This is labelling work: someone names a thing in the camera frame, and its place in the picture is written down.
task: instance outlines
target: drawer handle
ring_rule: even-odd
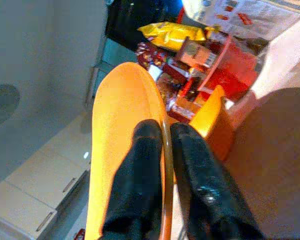
[[[52,211],[49,212],[49,214],[45,217],[45,219],[43,219],[42,223],[38,226],[38,228],[35,231],[39,232],[53,214],[54,213]]]
[[[65,188],[63,189],[62,192],[65,193],[66,191],[68,191],[68,189],[69,189],[70,186],[75,182],[76,179],[77,179],[76,177],[72,178],[72,179],[70,180],[70,182],[65,186]]]

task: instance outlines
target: yellow snack bag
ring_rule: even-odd
[[[174,52],[179,51],[186,37],[194,41],[206,40],[201,28],[168,21],[152,23],[139,27],[138,30],[154,45]]]

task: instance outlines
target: cabinet drawer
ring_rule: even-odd
[[[37,151],[5,180],[56,209],[85,170],[57,153]]]
[[[20,239],[42,237],[57,211],[11,184],[0,183],[0,232]]]

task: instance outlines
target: black object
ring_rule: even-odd
[[[147,39],[139,27],[165,21],[164,0],[115,0],[108,7],[105,34],[122,46],[135,51],[137,44]]]
[[[263,239],[237,185],[199,133],[185,123],[174,123],[170,130],[188,238]]]
[[[134,129],[132,146],[117,170],[102,240],[158,239],[162,211],[162,134],[148,119]]]

